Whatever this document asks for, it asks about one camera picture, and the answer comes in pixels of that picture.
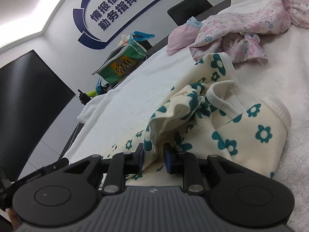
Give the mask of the person left hand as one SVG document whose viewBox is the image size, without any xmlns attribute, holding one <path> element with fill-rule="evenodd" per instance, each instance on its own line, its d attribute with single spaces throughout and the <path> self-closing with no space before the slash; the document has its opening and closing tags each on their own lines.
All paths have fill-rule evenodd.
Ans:
<svg viewBox="0 0 309 232">
<path fill-rule="evenodd" d="M 14 230 L 18 229 L 21 226 L 21 221 L 19 220 L 15 210 L 13 208 L 9 208 L 7 213 Z"/>
</svg>

